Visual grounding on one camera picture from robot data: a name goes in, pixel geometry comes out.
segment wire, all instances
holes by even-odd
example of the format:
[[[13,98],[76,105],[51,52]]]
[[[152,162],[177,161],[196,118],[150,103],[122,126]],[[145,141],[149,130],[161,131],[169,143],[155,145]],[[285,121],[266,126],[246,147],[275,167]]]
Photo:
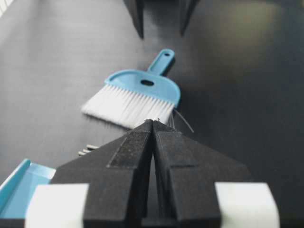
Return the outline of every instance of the wire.
[[[185,124],[189,127],[190,131],[192,131],[192,133],[194,133],[193,128],[190,126],[190,124],[187,122],[187,120],[176,110],[174,109],[174,111],[177,113],[177,115],[180,116],[180,118],[185,122]]]

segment hanging hole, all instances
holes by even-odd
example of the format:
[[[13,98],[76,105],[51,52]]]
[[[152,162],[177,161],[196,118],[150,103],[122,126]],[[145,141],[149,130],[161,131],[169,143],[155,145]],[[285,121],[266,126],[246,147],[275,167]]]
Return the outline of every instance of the hanging hole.
[[[145,86],[152,86],[154,85],[154,82],[149,81],[149,80],[142,80],[141,83]]]

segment blue brush handle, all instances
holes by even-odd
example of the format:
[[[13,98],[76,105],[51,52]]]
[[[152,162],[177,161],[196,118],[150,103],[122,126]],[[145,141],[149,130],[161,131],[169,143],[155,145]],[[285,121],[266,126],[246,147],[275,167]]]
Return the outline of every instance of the blue brush handle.
[[[174,59],[174,51],[171,49],[163,49],[154,59],[148,68],[148,73],[153,75],[162,75],[162,73],[170,65],[170,62]]]

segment gray table surface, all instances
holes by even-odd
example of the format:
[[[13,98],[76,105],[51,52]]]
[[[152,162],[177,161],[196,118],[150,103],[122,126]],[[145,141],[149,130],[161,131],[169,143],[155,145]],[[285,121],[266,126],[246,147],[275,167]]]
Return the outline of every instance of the gray table surface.
[[[162,48],[181,88],[177,129],[248,166],[287,220],[303,218],[304,14],[300,1],[204,0],[179,34],[178,1],[146,1],[140,39],[122,0],[15,0],[0,19],[0,182],[24,159],[49,167],[126,130],[80,106],[111,73]],[[149,214],[157,215],[155,177]]]

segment brush bristle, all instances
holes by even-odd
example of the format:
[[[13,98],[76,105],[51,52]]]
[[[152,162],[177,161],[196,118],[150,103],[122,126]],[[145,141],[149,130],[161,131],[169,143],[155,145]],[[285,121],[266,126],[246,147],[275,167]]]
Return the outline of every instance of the brush bristle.
[[[82,112],[112,123],[135,128],[146,119],[167,123],[174,103],[105,85],[82,107]]]

